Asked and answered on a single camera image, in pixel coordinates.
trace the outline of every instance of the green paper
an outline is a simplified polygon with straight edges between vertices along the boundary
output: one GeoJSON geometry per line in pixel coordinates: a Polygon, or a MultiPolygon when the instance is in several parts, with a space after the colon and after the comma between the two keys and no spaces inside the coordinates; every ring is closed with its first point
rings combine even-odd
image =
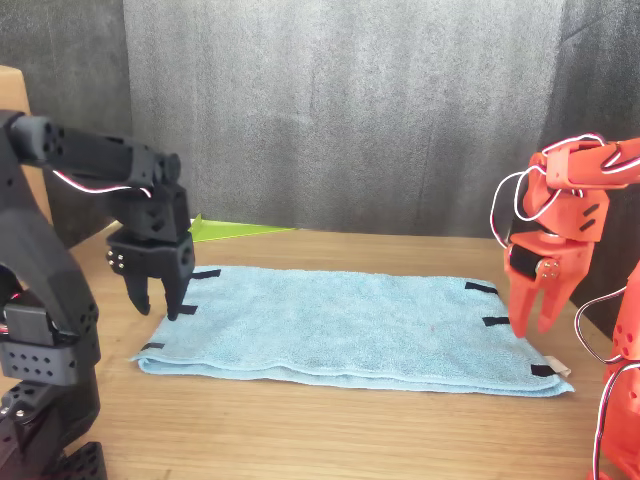
{"type": "Polygon", "coordinates": [[[261,233],[286,232],[289,230],[295,230],[295,228],[268,227],[265,225],[203,220],[201,214],[198,214],[189,229],[194,242],[206,242],[207,240],[259,235],[261,233]]]}

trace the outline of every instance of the dark gray fabric backdrop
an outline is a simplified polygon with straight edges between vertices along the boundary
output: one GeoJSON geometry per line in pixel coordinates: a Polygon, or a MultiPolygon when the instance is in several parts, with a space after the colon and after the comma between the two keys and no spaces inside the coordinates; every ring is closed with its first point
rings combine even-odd
{"type": "Polygon", "coordinates": [[[461,236],[490,234],[495,185],[539,142],[563,7],[124,4],[134,132],[185,160],[194,213],[461,236]]]}
{"type": "MultiPolygon", "coordinates": [[[[22,70],[34,115],[131,134],[122,0],[0,0],[0,64],[22,70]]],[[[93,197],[53,175],[45,182],[65,245],[106,225],[93,197]]]]}

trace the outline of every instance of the folded towel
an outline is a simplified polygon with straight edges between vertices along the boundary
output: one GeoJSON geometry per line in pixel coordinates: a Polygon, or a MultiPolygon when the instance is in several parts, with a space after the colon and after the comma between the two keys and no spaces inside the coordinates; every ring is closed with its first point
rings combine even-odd
{"type": "Polygon", "coordinates": [[[153,374],[548,397],[573,391],[511,331],[494,286],[454,277],[200,267],[134,357],[153,374]]]}

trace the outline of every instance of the cable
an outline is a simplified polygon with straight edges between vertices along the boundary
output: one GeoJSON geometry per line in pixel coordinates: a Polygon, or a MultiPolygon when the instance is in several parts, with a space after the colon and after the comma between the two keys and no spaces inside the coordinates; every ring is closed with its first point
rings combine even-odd
{"type": "Polygon", "coordinates": [[[547,199],[547,201],[544,203],[544,205],[542,205],[540,210],[538,210],[538,213],[536,213],[534,216],[532,216],[532,217],[523,217],[522,215],[520,215],[520,212],[518,211],[518,197],[520,196],[520,185],[522,184],[522,180],[524,179],[524,177],[531,170],[538,170],[543,175],[545,175],[545,176],[547,175],[546,170],[544,170],[540,165],[532,165],[529,168],[527,168],[524,172],[522,172],[522,175],[520,175],[520,178],[518,179],[518,185],[516,186],[516,193],[513,196],[513,210],[515,211],[517,217],[520,220],[523,220],[525,222],[531,222],[531,221],[536,220],[537,218],[539,218],[540,215],[542,215],[544,212],[546,212],[549,209],[549,207],[551,207],[551,205],[553,205],[553,202],[555,202],[558,199],[558,196],[560,195],[560,193],[562,193],[562,190],[556,190],[556,192],[547,199]]]}
{"type": "Polygon", "coordinates": [[[593,350],[593,348],[591,348],[591,345],[589,345],[589,343],[585,340],[584,336],[582,335],[582,331],[580,330],[580,318],[582,317],[582,314],[584,313],[584,311],[590,307],[591,305],[593,305],[594,303],[599,303],[602,302],[604,300],[609,300],[610,298],[614,298],[617,297],[618,295],[620,295],[622,292],[624,292],[627,289],[626,286],[622,287],[620,290],[616,290],[615,292],[609,293],[607,295],[603,295],[602,297],[598,297],[598,298],[594,298],[593,300],[589,300],[587,303],[585,303],[583,306],[581,306],[578,311],[576,312],[576,316],[574,319],[574,327],[576,330],[576,335],[578,336],[578,340],[580,340],[580,343],[582,343],[582,346],[584,348],[586,348],[589,353],[591,355],[593,355],[594,358],[596,358],[597,360],[599,360],[600,362],[610,365],[612,363],[618,363],[619,361],[623,360],[622,355],[616,355],[613,358],[609,358],[607,360],[605,360],[604,358],[600,357],[600,355],[598,355],[595,350],[593,350]]]}
{"type": "Polygon", "coordinates": [[[611,156],[610,159],[606,160],[605,163],[602,164],[602,167],[600,168],[602,170],[602,173],[604,173],[605,175],[610,175],[612,173],[620,173],[640,165],[640,156],[638,156],[629,160],[625,160],[624,162],[620,163],[616,168],[610,168],[613,164],[615,164],[620,159],[621,156],[622,156],[622,152],[620,151],[620,148],[616,146],[616,152],[611,156]]]}
{"type": "Polygon", "coordinates": [[[491,213],[489,214],[489,224],[491,225],[491,231],[493,232],[493,236],[496,237],[496,240],[498,240],[498,243],[500,245],[502,245],[502,248],[507,248],[507,244],[506,242],[500,237],[500,234],[498,233],[498,229],[496,228],[494,219],[493,219],[493,210],[496,207],[496,199],[498,198],[498,192],[500,191],[500,188],[502,187],[502,185],[504,185],[504,183],[509,180],[510,178],[516,177],[518,175],[522,175],[524,172],[516,172],[516,173],[512,173],[511,175],[507,175],[505,178],[502,179],[502,181],[498,184],[498,188],[496,188],[496,193],[493,194],[493,202],[491,203],[491,213]]]}
{"type": "Polygon", "coordinates": [[[553,144],[549,145],[548,147],[543,148],[540,151],[540,153],[542,153],[546,157],[547,156],[547,152],[549,152],[550,150],[553,150],[554,148],[558,148],[559,146],[565,145],[567,143],[577,142],[577,141],[583,140],[585,138],[590,138],[592,140],[598,140],[600,142],[600,146],[601,147],[604,147],[606,145],[606,142],[604,141],[604,138],[602,138],[597,133],[585,133],[584,135],[579,135],[577,137],[566,138],[564,140],[560,140],[559,142],[553,143],[553,144]]]}
{"type": "Polygon", "coordinates": [[[600,478],[600,445],[602,443],[604,422],[607,416],[607,407],[609,405],[609,397],[611,396],[611,391],[613,390],[613,386],[615,385],[616,380],[618,380],[618,377],[622,374],[622,372],[639,367],[640,362],[631,362],[624,367],[621,367],[616,373],[611,375],[611,377],[605,384],[604,390],[602,392],[602,398],[600,399],[600,407],[598,409],[598,426],[596,428],[596,434],[593,439],[593,458],[591,467],[593,470],[593,478],[595,480],[598,480],[600,478]]]}
{"type": "MultiPolygon", "coordinates": [[[[117,190],[128,190],[130,188],[135,188],[135,187],[126,187],[124,185],[117,185],[115,187],[108,187],[108,188],[87,188],[84,185],[80,185],[79,183],[71,180],[69,177],[65,176],[64,174],[60,173],[57,170],[53,170],[53,173],[55,173],[58,178],[68,183],[73,188],[76,188],[81,192],[85,192],[85,193],[93,193],[93,194],[109,193],[109,192],[115,192],[117,190]]],[[[140,190],[142,190],[147,197],[151,198],[151,192],[149,190],[142,187],[140,187],[140,190]]]]}

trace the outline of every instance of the wooden table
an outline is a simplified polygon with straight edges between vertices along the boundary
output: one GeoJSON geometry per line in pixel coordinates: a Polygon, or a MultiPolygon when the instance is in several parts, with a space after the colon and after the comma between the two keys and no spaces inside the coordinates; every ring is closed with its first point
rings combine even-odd
{"type": "MultiPolygon", "coordinates": [[[[586,478],[603,368],[575,338],[572,305],[550,333],[530,329],[541,353],[573,370],[576,393],[556,398],[160,377],[128,359],[165,314],[162,286],[151,282],[151,313],[139,315],[104,260],[105,236],[74,254],[100,307],[102,349],[102,411],[78,445],[103,443],[110,480],[586,478]]],[[[506,299],[501,254],[493,240],[312,231],[196,245],[198,265],[472,277],[506,299]]],[[[608,353],[610,342],[584,323],[608,353]]],[[[0,389],[14,383],[0,379],[0,389]]]]}

